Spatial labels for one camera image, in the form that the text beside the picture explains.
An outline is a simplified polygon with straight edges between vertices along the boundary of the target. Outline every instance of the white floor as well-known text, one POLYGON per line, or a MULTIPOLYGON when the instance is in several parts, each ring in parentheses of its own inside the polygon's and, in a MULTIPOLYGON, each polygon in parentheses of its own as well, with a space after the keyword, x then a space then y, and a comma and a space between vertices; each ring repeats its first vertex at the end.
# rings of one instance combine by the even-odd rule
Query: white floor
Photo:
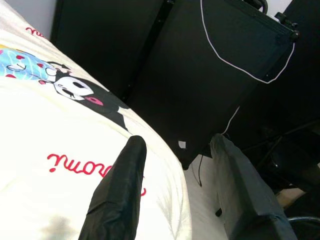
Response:
POLYGON ((190 165, 189 169, 184 171, 192 217, 192 239, 227 240, 222 220, 215 215, 219 207, 214 192, 213 160, 203 157, 200 168, 202 187, 200 187, 197 183, 200 159, 199 155, 192 162, 193 169, 190 165))

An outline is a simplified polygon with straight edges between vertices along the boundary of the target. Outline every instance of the white fabric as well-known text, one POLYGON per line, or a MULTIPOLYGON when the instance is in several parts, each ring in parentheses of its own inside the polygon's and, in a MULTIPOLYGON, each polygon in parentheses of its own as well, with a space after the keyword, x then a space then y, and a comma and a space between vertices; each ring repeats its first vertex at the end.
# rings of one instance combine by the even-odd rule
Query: white fabric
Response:
MULTIPOLYGON (((0 0, 0 67, 23 69, 25 65, 14 57, 9 68, 1 65, 9 48, 62 63, 72 76, 100 85, 0 0)), ((39 82, 0 75, 0 239, 77 240, 102 179, 102 165, 97 164, 105 171, 128 138, 140 135, 147 144, 142 183, 146 192, 135 239, 190 240, 181 164, 157 133, 131 109, 118 111, 127 131, 59 94, 53 84, 39 82), (79 163, 77 170, 68 170, 72 163, 72 167, 79 163), (97 166, 92 172, 93 163, 97 166), (91 168, 83 172, 85 164, 91 168)))

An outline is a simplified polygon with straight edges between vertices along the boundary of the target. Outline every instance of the red heart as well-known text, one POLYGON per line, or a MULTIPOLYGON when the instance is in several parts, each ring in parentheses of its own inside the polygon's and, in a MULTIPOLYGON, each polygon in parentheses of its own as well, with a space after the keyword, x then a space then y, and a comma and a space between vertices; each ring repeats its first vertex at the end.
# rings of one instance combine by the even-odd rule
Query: red heart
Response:
POLYGON ((12 74, 7 74, 7 75, 5 75, 5 76, 8 77, 8 78, 14 78, 14 79, 16 79, 16 77, 13 76, 12 74))

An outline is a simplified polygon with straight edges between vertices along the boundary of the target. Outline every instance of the black cabinet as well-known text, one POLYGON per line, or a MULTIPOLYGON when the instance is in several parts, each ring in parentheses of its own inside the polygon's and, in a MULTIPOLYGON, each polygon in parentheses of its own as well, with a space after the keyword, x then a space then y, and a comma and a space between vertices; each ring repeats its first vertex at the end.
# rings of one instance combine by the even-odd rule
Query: black cabinet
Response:
POLYGON ((60 0, 52 42, 120 97, 163 0, 60 0))
MULTIPOLYGON (((292 30, 241 0, 206 0, 202 10, 210 41, 223 59, 266 83, 284 67, 292 30)), ((255 87, 266 85, 218 58, 206 36, 200 0, 174 4, 136 82, 128 105, 185 168, 213 134, 224 132, 255 87)))

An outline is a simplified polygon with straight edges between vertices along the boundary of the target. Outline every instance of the black panel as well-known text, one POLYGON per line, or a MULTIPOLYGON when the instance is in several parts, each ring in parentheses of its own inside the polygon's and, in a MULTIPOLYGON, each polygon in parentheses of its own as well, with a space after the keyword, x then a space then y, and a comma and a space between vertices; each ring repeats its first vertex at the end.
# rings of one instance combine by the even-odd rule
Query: black panel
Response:
MULTIPOLYGON (((206 0, 203 6, 209 36, 223 58, 258 77, 282 54, 283 67, 292 49, 288 28, 240 0, 206 0)), ((202 25, 200 0, 178 1, 128 105, 188 167, 257 84, 263 83, 217 58, 202 25), (178 141, 185 141, 186 149, 178 141)))
POLYGON ((127 89, 163 0, 62 0, 53 43, 116 96, 127 89))
POLYGON ((232 122, 229 135, 240 148, 264 140, 263 128, 272 137, 320 118, 320 1, 294 0, 285 14, 298 23, 300 38, 287 70, 272 84, 259 85, 232 122))

